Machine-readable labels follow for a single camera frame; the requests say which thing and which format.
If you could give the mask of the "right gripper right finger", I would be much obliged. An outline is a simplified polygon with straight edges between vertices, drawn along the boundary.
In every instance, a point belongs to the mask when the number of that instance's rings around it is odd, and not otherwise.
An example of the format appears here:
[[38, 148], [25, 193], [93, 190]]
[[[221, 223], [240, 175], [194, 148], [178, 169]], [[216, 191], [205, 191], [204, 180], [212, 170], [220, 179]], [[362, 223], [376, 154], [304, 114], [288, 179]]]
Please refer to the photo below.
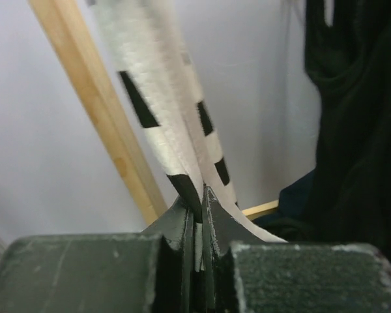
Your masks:
[[205, 312], [391, 312], [391, 265], [361, 244], [271, 243], [203, 197]]

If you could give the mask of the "black white striped tank top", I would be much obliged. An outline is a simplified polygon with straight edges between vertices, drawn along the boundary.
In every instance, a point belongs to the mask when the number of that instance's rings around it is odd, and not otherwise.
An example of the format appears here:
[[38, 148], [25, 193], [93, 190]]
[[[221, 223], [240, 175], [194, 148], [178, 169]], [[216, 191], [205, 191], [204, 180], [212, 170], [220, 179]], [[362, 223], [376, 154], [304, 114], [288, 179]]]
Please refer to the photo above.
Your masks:
[[196, 271], [207, 264], [202, 240], [207, 188], [249, 234], [263, 242], [279, 242], [237, 206], [220, 140], [171, 1], [96, 1], [93, 11], [152, 150], [193, 213]]

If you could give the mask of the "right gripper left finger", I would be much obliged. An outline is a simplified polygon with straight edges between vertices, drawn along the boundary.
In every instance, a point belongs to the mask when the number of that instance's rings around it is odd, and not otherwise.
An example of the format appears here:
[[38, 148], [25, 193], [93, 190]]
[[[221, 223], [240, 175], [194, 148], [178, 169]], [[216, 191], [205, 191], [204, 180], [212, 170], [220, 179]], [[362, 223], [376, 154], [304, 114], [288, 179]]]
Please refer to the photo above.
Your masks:
[[177, 200], [140, 233], [18, 239], [0, 260], [0, 312], [187, 312], [193, 230]]

